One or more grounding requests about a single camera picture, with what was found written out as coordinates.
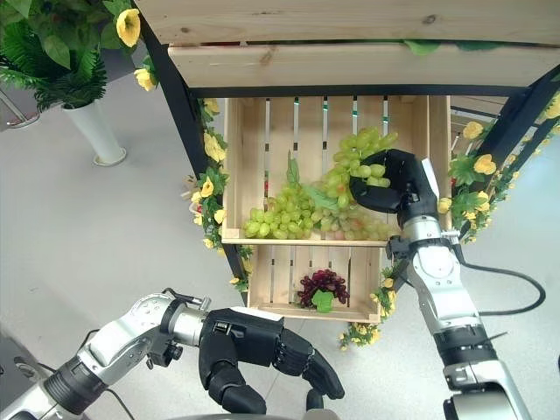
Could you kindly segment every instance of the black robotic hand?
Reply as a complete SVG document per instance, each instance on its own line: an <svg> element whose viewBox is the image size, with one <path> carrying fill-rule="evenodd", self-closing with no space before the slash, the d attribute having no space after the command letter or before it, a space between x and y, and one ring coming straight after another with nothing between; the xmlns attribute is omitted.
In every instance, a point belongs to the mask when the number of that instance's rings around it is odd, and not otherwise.
<svg viewBox="0 0 560 420"><path fill-rule="evenodd" d="M238 361L302 376L321 395L342 398L339 377L321 353L278 321L231 309L211 311L201 333L199 374L204 389L232 413L265 414L264 399L246 384Z"/></svg>
<svg viewBox="0 0 560 420"><path fill-rule="evenodd" d="M416 216L438 217L438 197L430 186L426 170L413 154L390 149L367 157L361 164L385 165L385 178L391 184L389 188L381 188L351 177L350 191L358 204L377 212L397 213L401 227Z"/></svg>

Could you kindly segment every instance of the black metal frame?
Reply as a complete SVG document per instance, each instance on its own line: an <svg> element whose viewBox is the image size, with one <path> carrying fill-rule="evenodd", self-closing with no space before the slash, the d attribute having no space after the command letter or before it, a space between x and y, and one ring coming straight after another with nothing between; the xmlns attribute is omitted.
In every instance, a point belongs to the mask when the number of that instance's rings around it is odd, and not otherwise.
<svg viewBox="0 0 560 420"><path fill-rule="evenodd" d="M167 45L159 43L141 15L143 40L157 69L159 82L186 154L197 178L207 168L207 155L202 140L202 123L196 98L220 97L277 97L322 95L484 95L508 96L499 118L480 146L478 154L491 153L493 161L501 165L527 130L560 88L560 80L552 81L560 73L557 66L529 87L472 86L472 85L338 85L338 86L281 86L281 87L199 87L189 88L167 53ZM546 137L556 121L547 120L539 126L533 140L516 159L519 168ZM480 189L485 185L475 185ZM223 244L227 261L235 277L242 278L242 261L238 248ZM247 295L242 294L245 304Z"/></svg>

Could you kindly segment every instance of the white flower pot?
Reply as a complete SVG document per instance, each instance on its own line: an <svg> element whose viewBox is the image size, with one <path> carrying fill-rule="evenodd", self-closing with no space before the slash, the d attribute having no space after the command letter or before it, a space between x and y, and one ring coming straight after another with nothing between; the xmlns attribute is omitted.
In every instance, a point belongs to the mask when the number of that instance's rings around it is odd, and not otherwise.
<svg viewBox="0 0 560 420"><path fill-rule="evenodd" d="M126 150L116 141L98 101L93 101L85 107L63 110L94 148L97 154L94 158L96 165L112 166L126 158Z"/></svg>

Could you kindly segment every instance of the grape bunch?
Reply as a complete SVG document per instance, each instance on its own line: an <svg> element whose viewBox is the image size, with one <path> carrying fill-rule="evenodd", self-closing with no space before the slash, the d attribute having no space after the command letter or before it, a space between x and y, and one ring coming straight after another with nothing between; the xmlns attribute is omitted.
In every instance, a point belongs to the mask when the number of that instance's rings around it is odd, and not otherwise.
<svg viewBox="0 0 560 420"><path fill-rule="evenodd" d="M326 233L326 239L339 241L385 241L398 230L352 204L347 208L329 210L316 208L311 220Z"/></svg>
<svg viewBox="0 0 560 420"><path fill-rule="evenodd" d="M277 197L267 199L267 210L252 208L244 231L248 238L309 239L314 201L300 184L290 183Z"/></svg>
<svg viewBox="0 0 560 420"><path fill-rule="evenodd" d="M332 157L334 167L322 178L322 191L328 198L337 199L339 208L346 208L353 201L348 189L351 176L365 179L369 186L389 187L389 179L383 177L384 165L366 165L361 161L390 148L396 137L396 133L381 137L376 127L361 129L357 135L344 137L340 140L340 151Z"/></svg>
<svg viewBox="0 0 560 420"><path fill-rule="evenodd" d="M331 291L335 298L345 304L350 298L345 285L346 280L329 269L320 269L311 278L305 276L299 281L304 289L297 292L300 303L304 308L312 308L313 295L316 291Z"/></svg>

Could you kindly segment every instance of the potted plant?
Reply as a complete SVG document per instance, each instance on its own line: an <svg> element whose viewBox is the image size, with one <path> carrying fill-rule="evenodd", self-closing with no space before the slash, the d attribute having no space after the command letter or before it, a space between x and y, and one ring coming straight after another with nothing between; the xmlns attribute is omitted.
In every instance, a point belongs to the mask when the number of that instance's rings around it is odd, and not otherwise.
<svg viewBox="0 0 560 420"><path fill-rule="evenodd" d="M126 156L98 100L107 84L102 47L132 51L117 34L115 13L127 7L130 1L125 0L0 3L0 81L34 89L39 112L61 103L93 146L94 162L101 166L116 165ZM133 29L137 38L139 20Z"/></svg>

